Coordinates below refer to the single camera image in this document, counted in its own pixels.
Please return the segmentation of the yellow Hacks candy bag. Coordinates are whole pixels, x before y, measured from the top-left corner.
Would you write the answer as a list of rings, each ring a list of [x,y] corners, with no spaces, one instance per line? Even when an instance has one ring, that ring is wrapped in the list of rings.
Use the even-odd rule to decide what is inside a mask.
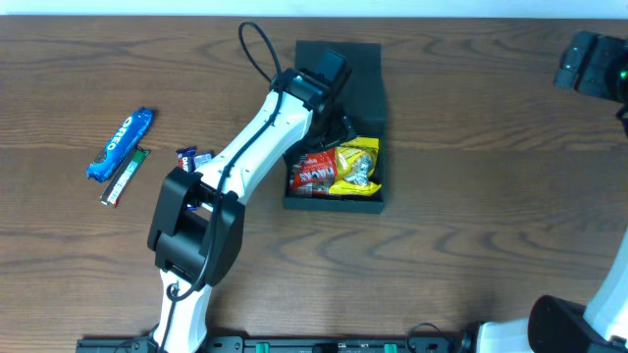
[[[379,156],[380,140],[358,136],[335,148],[336,176],[328,189],[333,196],[369,197],[381,186],[371,180]]]

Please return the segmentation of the red Hacks candy bag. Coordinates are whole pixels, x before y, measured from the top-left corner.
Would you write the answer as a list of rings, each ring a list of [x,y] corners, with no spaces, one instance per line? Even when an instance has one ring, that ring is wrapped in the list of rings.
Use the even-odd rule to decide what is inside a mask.
[[[291,189],[311,183],[335,180],[338,175],[336,149],[302,155],[290,168]]]

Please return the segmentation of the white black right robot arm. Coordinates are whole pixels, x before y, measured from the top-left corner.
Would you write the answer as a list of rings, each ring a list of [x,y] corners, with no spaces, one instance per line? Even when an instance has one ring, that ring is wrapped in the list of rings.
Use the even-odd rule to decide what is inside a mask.
[[[614,101],[627,127],[627,41],[589,31],[572,36],[553,84]],[[627,240],[623,239],[596,295],[586,305],[540,297],[527,318],[486,322],[463,332],[455,352],[627,353]]]

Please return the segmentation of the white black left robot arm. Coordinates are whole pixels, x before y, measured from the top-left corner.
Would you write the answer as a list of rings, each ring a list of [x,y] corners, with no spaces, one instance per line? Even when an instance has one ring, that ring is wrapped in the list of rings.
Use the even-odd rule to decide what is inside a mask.
[[[263,106],[208,165],[174,168],[159,193],[147,246],[164,285],[152,352],[195,352],[204,343],[209,299],[241,248],[245,205],[287,154],[320,152],[353,137],[336,103],[351,74],[327,49],[311,70],[287,69],[272,79]]]

